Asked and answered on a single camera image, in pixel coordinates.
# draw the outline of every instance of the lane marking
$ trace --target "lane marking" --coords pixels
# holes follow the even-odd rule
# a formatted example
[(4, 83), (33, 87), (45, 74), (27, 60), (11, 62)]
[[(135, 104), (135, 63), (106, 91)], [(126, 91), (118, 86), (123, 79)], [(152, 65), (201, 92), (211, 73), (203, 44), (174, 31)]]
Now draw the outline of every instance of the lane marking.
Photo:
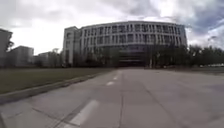
[[(80, 112), (75, 116), (70, 123), (75, 125), (82, 125), (93, 113), (94, 110), (99, 106), (99, 102), (96, 100), (90, 101)], [(64, 128), (73, 128), (71, 125), (67, 124)]]
[(106, 86), (111, 86), (111, 85), (113, 85), (114, 84), (114, 82), (108, 82), (107, 84), (106, 84)]

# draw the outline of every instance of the road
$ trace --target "road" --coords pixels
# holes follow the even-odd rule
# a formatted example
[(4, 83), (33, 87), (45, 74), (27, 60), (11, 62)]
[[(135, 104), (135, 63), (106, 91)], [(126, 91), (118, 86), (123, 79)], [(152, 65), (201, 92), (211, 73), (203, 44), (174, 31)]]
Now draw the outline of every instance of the road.
[(224, 76), (116, 70), (0, 111), (7, 128), (223, 128)]

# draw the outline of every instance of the building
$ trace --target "building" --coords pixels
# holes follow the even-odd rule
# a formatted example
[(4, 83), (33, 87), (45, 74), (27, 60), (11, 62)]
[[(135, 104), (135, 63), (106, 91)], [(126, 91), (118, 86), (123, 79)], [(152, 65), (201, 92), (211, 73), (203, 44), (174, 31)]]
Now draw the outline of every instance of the building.
[(12, 32), (0, 29), (0, 67), (4, 67), (6, 63), (6, 52), (10, 42)]
[(39, 67), (50, 67), (50, 52), (40, 53), (35, 56), (35, 63)]
[(26, 46), (19, 46), (8, 53), (9, 67), (30, 67), (34, 63), (34, 49)]
[(165, 22), (127, 21), (66, 28), (63, 60), (76, 66), (89, 55), (119, 53), (119, 62), (143, 62), (154, 46), (187, 46), (183, 25)]

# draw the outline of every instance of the overcast sky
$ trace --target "overcast sky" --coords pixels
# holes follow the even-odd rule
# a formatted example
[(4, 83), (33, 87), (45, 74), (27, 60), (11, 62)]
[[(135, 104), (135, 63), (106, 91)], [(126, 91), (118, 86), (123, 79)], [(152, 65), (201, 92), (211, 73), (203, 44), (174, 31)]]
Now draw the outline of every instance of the overcast sky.
[(0, 28), (35, 54), (62, 48), (64, 28), (127, 20), (186, 25), (189, 44), (224, 48), (223, 0), (0, 0)]

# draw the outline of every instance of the grass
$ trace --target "grass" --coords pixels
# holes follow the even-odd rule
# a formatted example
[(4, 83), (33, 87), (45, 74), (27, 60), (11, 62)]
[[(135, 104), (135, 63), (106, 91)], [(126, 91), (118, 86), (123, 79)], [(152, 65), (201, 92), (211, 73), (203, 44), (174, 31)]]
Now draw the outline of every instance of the grass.
[(96, 74), (109, 69), (6, 69), (0, 70), (0, 94), (13, 92), (75, 77)]
[(200, 73), (208, 73), (208, 74), (215, 74), (215, 75), (223, 75), (224, 74), (224, 67), (174, 68), (171, 70), (186, 71), (186, 72), (200, 72)]

